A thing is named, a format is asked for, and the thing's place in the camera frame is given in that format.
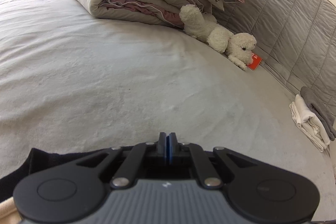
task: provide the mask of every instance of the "white towel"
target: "white towel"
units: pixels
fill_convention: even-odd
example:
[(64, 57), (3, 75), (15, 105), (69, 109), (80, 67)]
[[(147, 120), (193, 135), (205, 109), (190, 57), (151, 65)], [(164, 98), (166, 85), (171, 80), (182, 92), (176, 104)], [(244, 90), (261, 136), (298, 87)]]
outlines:
[(295, 105), (301, 117), (301, 123), (306, 122), (313, 128), (314, 135), (323, 140), (325, 145), (330, 144), (330, 138), (319, 118), (306, 105), (305, 100), (300, 94), (295, 96)]
[(310, 130), (310, 132), (308, 132), (302, 125), (301, 123), (301, 117), (300, 117), (300, 114), (296, 108), (296, 105), (294, 102), (292, 102), (290, 105), (289, 105), (289, 108), (292, 112), (292, 119), (293, 121), (295, 122), (296, 126), (298, 127), (299, 130), (301, 130), (301, 132), (306, 135), (306, 137), (317, 147), (317, 149), (320, 151), (320, 152), (323, 152), (324, 149), (326, 149), (326, 146), (325, 144), (319, 139), (319, 138), (316, 138), (314, 136), (314, 132), (313, 130)]

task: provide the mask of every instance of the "red tag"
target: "red tag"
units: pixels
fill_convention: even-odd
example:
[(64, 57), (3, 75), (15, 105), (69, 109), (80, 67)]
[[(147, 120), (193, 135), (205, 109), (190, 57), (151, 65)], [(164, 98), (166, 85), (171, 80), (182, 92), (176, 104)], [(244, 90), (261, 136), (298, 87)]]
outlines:
[(260, 62), (262, 61), (261, 57), (257, 56), (256, 54), (254, 54), (252, 52), (252, 59), (253, 59), (253, 63), (250, 65), (247, 65), (251, 70), (255, 70), (257, 68), (257, 66), (260, 64)]

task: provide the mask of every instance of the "plush toy body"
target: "plush toy body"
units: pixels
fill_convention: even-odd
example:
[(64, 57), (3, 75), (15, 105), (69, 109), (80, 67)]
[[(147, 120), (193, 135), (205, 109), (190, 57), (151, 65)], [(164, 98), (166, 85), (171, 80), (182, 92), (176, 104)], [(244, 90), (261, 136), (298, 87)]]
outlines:
[(254, 36), (248, 33), (233, 34), (219, 25), (213, 15), (202, 15), (195, 5), (183, 6), (179, 15), (186, 34), (207, 43), (219, 53), (225, 52), (228, 59), (242, 70), (246, 70), (246, 64), (253, 62), (251, 50), (257, 43)]

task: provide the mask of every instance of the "gray towel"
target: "gray towel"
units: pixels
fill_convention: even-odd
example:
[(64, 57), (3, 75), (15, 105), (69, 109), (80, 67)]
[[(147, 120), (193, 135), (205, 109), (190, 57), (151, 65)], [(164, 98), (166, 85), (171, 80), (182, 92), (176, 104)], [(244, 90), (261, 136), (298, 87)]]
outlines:
[(310, 88), (303, 86), (300, 94), (307, 107), (315, 113), (322, 122), (330, 140), (334, 141), (336, 137), (336, 130), (333, 128), (334, 116)]

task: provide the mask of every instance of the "mattress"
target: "mattress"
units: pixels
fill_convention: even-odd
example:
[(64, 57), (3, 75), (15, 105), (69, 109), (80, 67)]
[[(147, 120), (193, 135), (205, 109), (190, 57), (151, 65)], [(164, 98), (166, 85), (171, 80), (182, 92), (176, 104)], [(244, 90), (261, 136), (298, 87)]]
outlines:
[(157, 140), (225, 146), (299, 173), (336, 219), (332, 164), (296, 128), (293, 95), (165, 26), (96, 19), (76, 0), (0, 0), (0, 177), (32, 147), (82, 152)]

